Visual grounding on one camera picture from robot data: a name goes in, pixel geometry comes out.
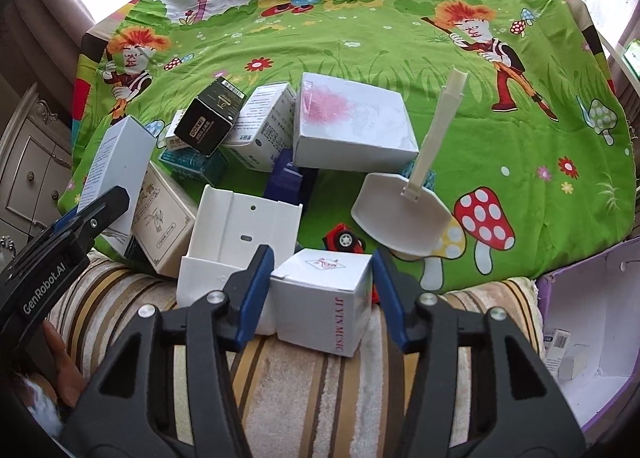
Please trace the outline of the person's left hand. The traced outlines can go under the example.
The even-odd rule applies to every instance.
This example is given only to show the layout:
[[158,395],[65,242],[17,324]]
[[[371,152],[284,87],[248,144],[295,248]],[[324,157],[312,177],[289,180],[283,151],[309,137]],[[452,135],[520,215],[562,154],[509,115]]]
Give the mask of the person's left hand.
[[66,350],[52,323],[42,323],[44,340],[55,366],[53,382],[40,374],[17,374],[14,391],[28,412],[51,438],[59,438],[63,429],[61,408],[74,409],[86,387],[86,381]]

